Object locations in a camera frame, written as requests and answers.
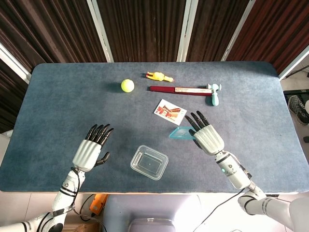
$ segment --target orange tool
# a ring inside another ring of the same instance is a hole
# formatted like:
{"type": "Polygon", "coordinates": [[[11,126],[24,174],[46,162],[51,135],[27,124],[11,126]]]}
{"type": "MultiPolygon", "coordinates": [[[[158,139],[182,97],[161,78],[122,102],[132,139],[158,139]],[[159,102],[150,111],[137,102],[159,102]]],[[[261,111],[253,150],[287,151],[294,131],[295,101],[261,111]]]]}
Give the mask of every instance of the orange tool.
{"type": "Polygon", "coordinates": [[[90,211],[96,215],[99,215],[106,203],[107,198],[108,194],[96,194],[90,205],[90,211]]]}

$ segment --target shoe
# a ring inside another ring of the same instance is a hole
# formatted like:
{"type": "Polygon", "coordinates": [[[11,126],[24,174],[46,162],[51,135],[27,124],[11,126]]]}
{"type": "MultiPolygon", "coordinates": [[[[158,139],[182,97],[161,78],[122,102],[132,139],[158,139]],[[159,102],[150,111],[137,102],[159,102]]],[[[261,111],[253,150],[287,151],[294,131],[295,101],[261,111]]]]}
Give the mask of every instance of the shoe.
{"type": "Polygon", "coordinates": [[[304,142],[305,142],[306,144],[309,143],[309,136],[305,136],[303,139],[304,139],[304,142]]]}
{"type": "Polygon", "coordinates": [[[296,115],[297,121],[302,125],[308,125],[309,115],[298,96],[293,95],[288,101],[289,110],[296,115]]]}

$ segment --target brown curtain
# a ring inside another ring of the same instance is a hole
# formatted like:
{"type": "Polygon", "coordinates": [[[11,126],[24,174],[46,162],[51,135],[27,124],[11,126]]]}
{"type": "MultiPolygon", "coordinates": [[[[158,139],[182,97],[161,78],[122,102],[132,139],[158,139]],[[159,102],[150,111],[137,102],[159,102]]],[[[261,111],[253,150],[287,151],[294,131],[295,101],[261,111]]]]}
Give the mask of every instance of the brown curtain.
{"type": "Polygon", "coordinates": [[[257,0],[227,60],[268,61],[281,73],[308,45],[308,0],[257,0]]]}
{"type": "Polygon", "coordinates": [[[0,60],[0,133],[12,130],[28,84],[0,60]]]}
{"type": "Polygon", "coordinates": [[[114,61],[176,61],[185,2],[98,0],[114,61]]]}
{"type": "Polygon", "coordinates": [[[186,61],[220,61],[248,0],[199,0],[186,61]]]}
{"type": "Polygon", "coordinates": [[[1,0],[0,42],[30,72],[40,63],[106,62],[86,0],[1,0]]]}

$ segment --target blue plastic lid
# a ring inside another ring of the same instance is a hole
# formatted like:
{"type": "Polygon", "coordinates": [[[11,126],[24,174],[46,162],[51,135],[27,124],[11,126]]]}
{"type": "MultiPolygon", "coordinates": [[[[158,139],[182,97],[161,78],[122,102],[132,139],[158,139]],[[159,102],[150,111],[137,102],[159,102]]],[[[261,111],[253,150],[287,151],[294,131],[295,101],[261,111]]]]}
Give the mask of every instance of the blue plastic lid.
{"type": "Polygon", "coordinates": [[[190,135],[189,130],[193,129],[193,127],[177,127],[169,137],[171,139],[194,139],[193,136],[190,135]]]}

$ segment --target black cable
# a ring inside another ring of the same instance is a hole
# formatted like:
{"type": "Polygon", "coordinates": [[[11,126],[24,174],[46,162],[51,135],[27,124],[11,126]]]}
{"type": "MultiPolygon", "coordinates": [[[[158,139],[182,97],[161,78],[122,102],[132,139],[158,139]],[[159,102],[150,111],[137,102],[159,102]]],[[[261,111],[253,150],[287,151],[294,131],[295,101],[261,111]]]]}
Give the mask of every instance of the black cable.
{"type": "Polygon", "coordinates": [[[45,223],[44,223],[44,225],[42,226],[42,229],[41,229],[41,231],[43,231],[43,229],[44,229],[44,227],[45,227],[45,225],[51,220],[51,219],[53,219],[53,217],[52,218],[50,218],[50,219],[48,219],[45,223]]]}
{"type": "MultiPolygon", "coordinates": [[[[83,209],[83,206],[86,204],[86,202],[89,200],[89,198],[90,197],[92,197],[94,194],[91,194],[85,201],[84,201],[84,203],[82,204],[82,207],[81,207],[81,209],[79,210],[79,213],[81,214],[82,213],[82,209],[83,209]]],[[[81,217],[81,220],[83,220],[83,221],[89,221],[90,220],[90,218],[88,218],[88,219],[83,219],[83,217],[82,216],[80,216],[81,217]]]]}
{"type": "Polygon", "coordinates": [[[284,199],[280,199],[280,198],[277,198],[278,200],[280,200],[280,201],[284,201],[284,202],[289,202],[289,203],[291,203],[290,201],[287,201],[287,200],[284,200],[284,199]]]}
{"type": "Polygon", "coordinates": [[[300,72],[300,71],[303,71],[304,69],[306,69],[306,68],[308,68],[308,67],[309,67],[309,65],[305,66],[305,67],[302,68],[302,69],[295,70],[295,71],[291,72],[289,75],[286,75],[286,76],[285,76],[285,79],[288,78],[289,76],[294,75],[295,73],[298,73],[298,72],[300,72]]]}
{"type": "MultiPolygon", "coordinates": [[[[72,202],[72,205],[73,205],[73,204],[75,203],[75,199],[76,199],[77,194],[78,194],[78,192],[79,192],[79,188],[80,188],[80,179],[79,179],[79,175],[78,175],[78,172],[76,171],[76,169],[75,169],[75,168],[71,168],[71,170],[77,175],[77,179],[78,179],[78,185],[77,185],[76,195],[75,195],[75,197],[74,197],[74,199],[73,199],[73,202],[72,202]]],[[[103,224],[102,222],[100,222],[100,220],[98,220],[98,219],[96,219],[96,218],[94,218],[94,217],[90,217],[90,216],[85,215],[85,214],[77,213],[76,210],[75,210],[75,208],[73,209],[73,211],[74,211],[74,213],[76,213],[76,214],[79,215],[80,217],[83,216],[83,217],[86,217],[86,218],[89,218],[89,219],[91,219],[91,220],[96,221],[97,223],[99,223],[99,224],[104,228],[105,232],[107,232],[106,227],[104,226],[104,224],[103,224]]]]}
{"type": "Polygon", "coordinates": [[[217,205],[217,206],[213,209],[213,211],[202,221],[202,223],[199,224],[199,225],[194,229],[193,232],[195,232],[195,231],[198,229],[198,227],[200,227],[200,226],[213,214],[213,212],[214,212],[220,205],[223,205],[224,203],[228,202],[228,201],[231,200],[232,198],[234,198],[234,197],[240,195],[244,190],[245,190],[245,189],[243,188],[239,193],[235,194],[234,196],[230,197],[230,198],[227,199],[226,201],[224,201],[224,202],[222,202],[221,204],[217,205]]]}

